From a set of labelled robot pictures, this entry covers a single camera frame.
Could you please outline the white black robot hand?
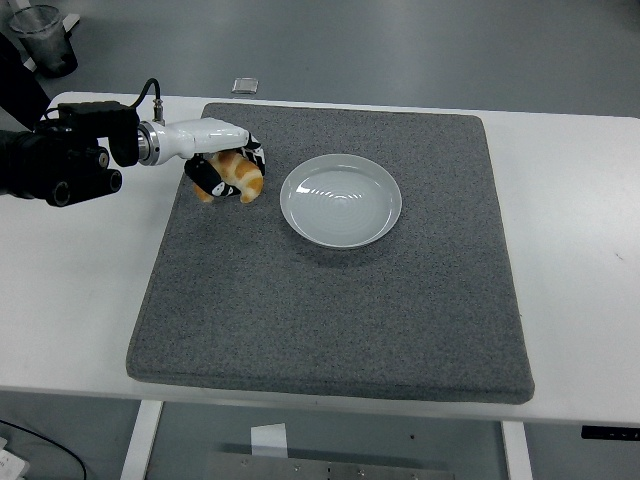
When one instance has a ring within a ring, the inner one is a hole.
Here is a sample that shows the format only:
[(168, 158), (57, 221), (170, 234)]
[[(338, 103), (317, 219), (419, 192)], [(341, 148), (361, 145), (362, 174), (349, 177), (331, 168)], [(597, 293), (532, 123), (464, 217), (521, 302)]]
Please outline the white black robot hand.
[(184, 172), (201, 201), (237, 195), (248, 204), (262, 192), (265, 155), (247, 130), (214, 118), (163, 126), (138, 127), (139, 162), (157, 166), (173, 158), (185, 161)]

